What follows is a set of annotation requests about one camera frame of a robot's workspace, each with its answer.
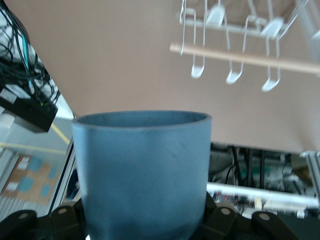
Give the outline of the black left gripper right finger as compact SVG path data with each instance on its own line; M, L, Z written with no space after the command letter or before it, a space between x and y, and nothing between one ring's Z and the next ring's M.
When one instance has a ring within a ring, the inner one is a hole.
M199 239L297 240L298 236L271 212L256 211L251 218L246 218L230 207L218 206L207 193Z

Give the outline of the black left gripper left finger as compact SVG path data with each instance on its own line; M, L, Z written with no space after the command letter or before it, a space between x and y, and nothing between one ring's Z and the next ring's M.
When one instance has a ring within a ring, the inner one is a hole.
M0 222L2 240L84 240L87 226L82 200L64 203L47 215L19 210Z

